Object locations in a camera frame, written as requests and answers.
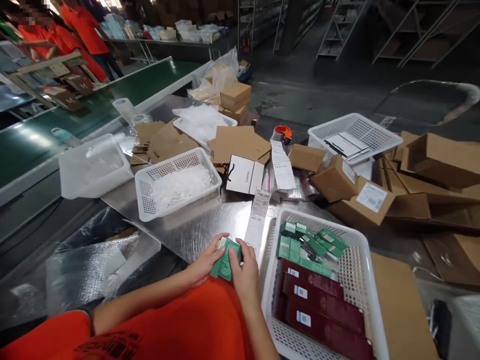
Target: transparent plastic bin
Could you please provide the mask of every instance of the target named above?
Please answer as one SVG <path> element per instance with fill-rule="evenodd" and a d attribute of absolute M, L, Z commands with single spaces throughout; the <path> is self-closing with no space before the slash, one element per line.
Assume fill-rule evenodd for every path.
<path fill-rule="evenodd" d="M 98 154 L 87 158 L 92 146 L 112 141 Z M 99 198 L 134 177 L 130 164 L 112 134 L 71 148 L 58 156 L 61 195 L 65 199 Z"/>
<path fill-rule="evenodd" d="M 198 164 L 201 164 L 208 170 L 212 180 L 211 186 L 205 191 L 181 202 L 168 205 L 166 208 L 158 208 L 155 200 L 151 198 L 152 185 L 154 182 L 167 174 L 173 173 L 177 170 L 188 169 Z M 222 179 L 205 153 L 205 150 L 201 147 L 197 147 L 168 160 L 159 162 L 158 164 L 144 168 L 135 174 L 138 215 L 143 222 L 149 222 L 155 218 L 164 217 L 210 193 L 215 192 L 221 185 Z"/>
<path fill-rule="evenodd" d="M 220 115 L 223 118 L 223 121 L 225 122 L 226 126 L 237 126 L 237 121 L 236 120 L 232 119 L 231 117 L 225 116 L 223 114 L 220 114 Z M 210 149 L 210 146 L 206 142 L 196 138 L 195 135 L 193 135 L 191 132 L 189 132 L 189 130 L 187 128 L 185 128 L 185 126 L 183 126 L 183 123 L 184 123 L 184 119 L 179 117 L 178 119 L 176 119 L 173 122 L 173 126 L 176 127 L 178 130 L 180 130 L 182 133 L 187 134 L 190 138 L 192 138 L 202 148 L 204 148 L 206 151 L 211 153 L 212 149 Z"/>
<path fill-rule="evenodd" d="M 369 243 L 365 236 L 352 228 L 286 208 L 279 210 L 275 227 L 268 234 L 265 255 L 261 265 L 262 269 L 264 263 L 268 261 L 261 308 L 268 331 L 278 353 L 288 359 L 343 359 L 343 356 L 293 329 L 272 315 L 275 277 L 279 262 L 277 246 L 279 243 L 280 225 L 284 221 L 305 224 L 311 233 L 317 233 L 321 228 L 327 228 L 341 236 L 348 244 L 349 248 L 345 250 L 338 262 L 340 266 L 339 280 L 343 284 L 344 299 L 363 309 L 366 337 L 372 341 L 374 354 L 378 360 L 388 360 L 389 351 L 380 311 L 372 258 L 370 257 Z"/>
<path fill-rule="evenodd" d="M 349 165 L 358 164 L 403 142 L 400 136 L 388 131 L 365 116 L 351 113 L 308 129 L 308 146 L 325 150 L 327 158 L 330 158 L 337 153 L 324 140 L 343 132 L 347 132 L 357 138 L 371 149 L 371 151 L 347 161 Z"/>

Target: stack of boxes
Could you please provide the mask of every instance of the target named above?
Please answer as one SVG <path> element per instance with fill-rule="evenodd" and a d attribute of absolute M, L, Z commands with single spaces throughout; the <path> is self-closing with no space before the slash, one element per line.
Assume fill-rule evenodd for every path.
<path fill-rule="evenodd" d="M 285 221 L 280 227 L 272 311 L 278 320 L 350 359 L 371 360 L 364 311 L 344 300 L 344 287 L 334 269 L 347 248 L 326 228 L 313 235 L 304 224 Z"/>

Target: green conveyor belt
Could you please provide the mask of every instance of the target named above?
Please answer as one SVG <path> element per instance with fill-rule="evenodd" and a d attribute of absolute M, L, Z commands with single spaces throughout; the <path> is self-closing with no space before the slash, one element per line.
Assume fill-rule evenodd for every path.
<path fill-rule="evenodd" d="M 192 62 L 160 62 L 83 97 L 79 111 L 57 107 L 0 132 L 0 188 L 64 149 L 52 136 L 52 128 L 84 138 L 119 115 L 112 105 L 114 100 L 129 98 L 136 106 L 200 66 Z"/>

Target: concrete floor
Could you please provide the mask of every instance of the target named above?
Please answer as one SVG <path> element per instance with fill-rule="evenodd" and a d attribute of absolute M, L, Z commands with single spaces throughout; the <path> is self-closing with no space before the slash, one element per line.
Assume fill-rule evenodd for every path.
<path fill-rule="evenodd" d="M 339 60 L 325 56 L 316 60 L 325 21 L 318 19 L 288 56 L 272 54 L 273 38 L 244 56 L 253 67 L 251 112 L 315 126 L 353 112 L 371 117 L 391 90 L 412 80 L 480 84 L 480 71 L 475 68 L 478 57 L 470 52 L 479 31 L 470 34 L 458 51 L 433 70 L 430 63 L 418 61 L 399 68 L 396 60 L 379 59 L 371 64 L 373 58 L 362 20 Z M 451 87 L 417 84 L 390 98 L 379 112 L 403 118 L 390 126 L 392 131 L 433 131 L 456 140 L 480 141 L 479 106 L 442 128 L 431 126 L 464 98 L 463 93 Z"/>

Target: bubble wrap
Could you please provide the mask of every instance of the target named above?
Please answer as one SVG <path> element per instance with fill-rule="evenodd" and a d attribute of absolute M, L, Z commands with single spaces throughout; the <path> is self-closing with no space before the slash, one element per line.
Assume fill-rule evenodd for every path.
<path fill-rule="evenodd" d="M 132 236 L 55 253 L 46 261 L 49 317 L 113 294 L 141 264 L 160 251 L 150 236 Z"/>

